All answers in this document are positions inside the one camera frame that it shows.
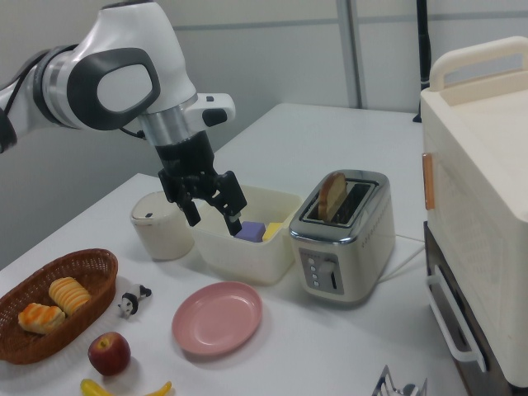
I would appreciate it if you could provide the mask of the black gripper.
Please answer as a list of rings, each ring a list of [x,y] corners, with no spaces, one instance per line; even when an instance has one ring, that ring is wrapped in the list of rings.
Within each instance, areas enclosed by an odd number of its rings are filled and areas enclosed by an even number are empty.
[[[156,151],[163,165],[158,178],[166,199],[178,206],[191,227],[200,222],[200,215],[184,180],[197,178],[206,181],[205,201],[223,215],[229,234],[235,236],[241,231],[239,218],[247,206],[246,198],[234,172],[217,175],[206,132],[198,132],[177,144],[157,146]]]

